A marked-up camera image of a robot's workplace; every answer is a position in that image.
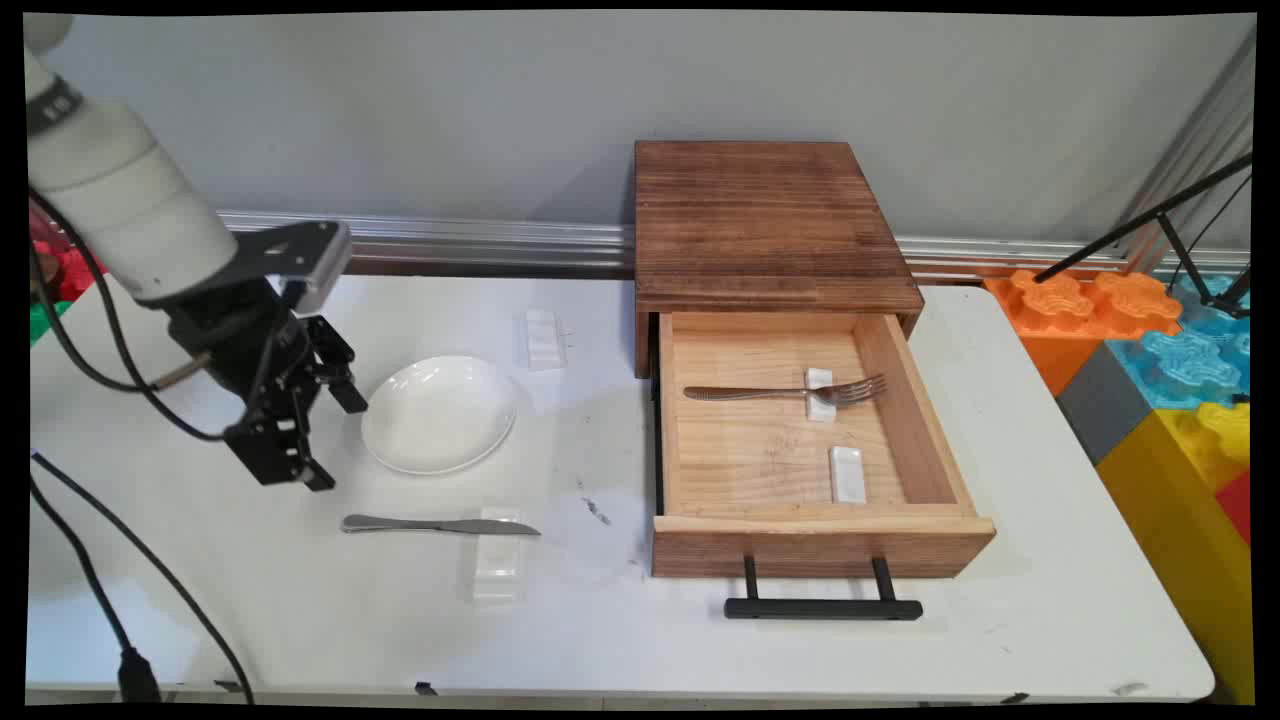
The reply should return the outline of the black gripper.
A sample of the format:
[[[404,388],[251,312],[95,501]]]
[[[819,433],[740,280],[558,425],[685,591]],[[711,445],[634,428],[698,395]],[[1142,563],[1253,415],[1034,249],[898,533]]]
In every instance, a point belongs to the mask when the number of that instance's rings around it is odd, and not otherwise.
[[[189,354],[210,354],[207,372],[233,395],[247,400],[266,346],[271,346],[268,387],[248,418],[223,433],[225,445],[261,486],[301,483],[312,492],[335,480],[310,447],[308,414],[329,389],[348,414],[366,413],[355,383],[355,350],[323,316],[300,318],[287,310],[269,282],[214,290],[168,307],[168,333]]]

